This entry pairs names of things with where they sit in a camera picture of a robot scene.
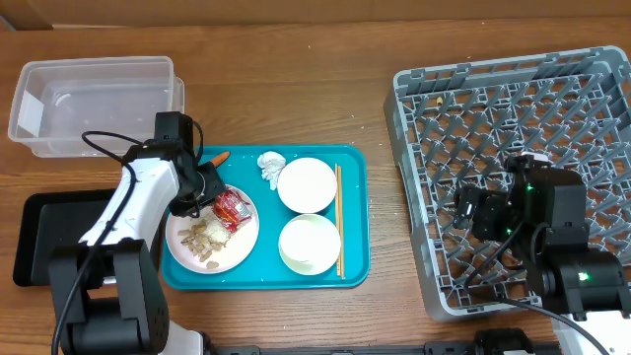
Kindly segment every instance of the wooden chopsticks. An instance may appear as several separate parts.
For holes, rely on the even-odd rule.
[[[344,207],[343,207],[343,193],[342,193],[342,167],[335,165],[335,177],[337,178],[337,192],[335,193],[335,225],[339,232],[340,242],[342,247],[337,257],[337,276],[340,276],[342,280],[346,278],[344,270]]]

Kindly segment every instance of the wood grain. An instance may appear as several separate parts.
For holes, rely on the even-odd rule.
[[[351,143],[366,156],[372,269],[350,290],[182,293],[164,285],[171,317],[219,345],[422,344],[522,327],[551,340],[529,313],[437,323],[423,309],[409,216],[382,104],[403,69],[604,44],[631,52],[629,18],[433,21],[327,26],[230,26],[2,33],[0,131],[32,60],[168,55],[186,85],[186,112],[211,144]],[[106,159],[39,159],[0,136],[0,353],[45,354],[54,328],[49,289],[11,278],[22,207],[36,192],[115,186]]]
[[[628,16],[625,0],[22,0],[55,29]],[[13,13],[16,6],[7,7]]]

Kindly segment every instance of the blue tray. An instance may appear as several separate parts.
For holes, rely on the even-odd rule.
[[[282,154],[288,164],[299,158],[312,157],[326,162],[331,168],[335,164],[342,167],[345,280],[337,276],[336,265],[320,275],[304,276],[291,271],[281,260],[278,237],[285,224],[297,214],[281,202],[278,192],[270,190],[269,181],[260,176],[256,159],[270,150]],[[359,150],[347,145],[206,146],[201,162],[225,151],[230,151],[231,156],[219,167],[219,175],[225,183],[243,190],[254,202],[260,219],[258,240],[241,264],[214,275],[198,274],[184,268],[165,243],[162,274],[171,287],[182,291],[355,287],[366,279],[371,266],[368,184],[366,161]],[[321,214],[335,223],[333,203]]]

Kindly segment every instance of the crumpled tissue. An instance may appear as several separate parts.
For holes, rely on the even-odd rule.
[[[273,191],[278,186],[278,177],[285,168],[285,158],[276,152],[266,152],[258,157],[258,166],[263,169],[261,176],[269,180],[269,188]]]

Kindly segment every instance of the red wrapper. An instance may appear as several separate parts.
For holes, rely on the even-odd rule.
[[[237,193],[227,190],[215,199],[213,212],[219,217],[228,232],[234,233],[241,223],[252,218],[252,212],[247,208],[247,205],[248,203]]]

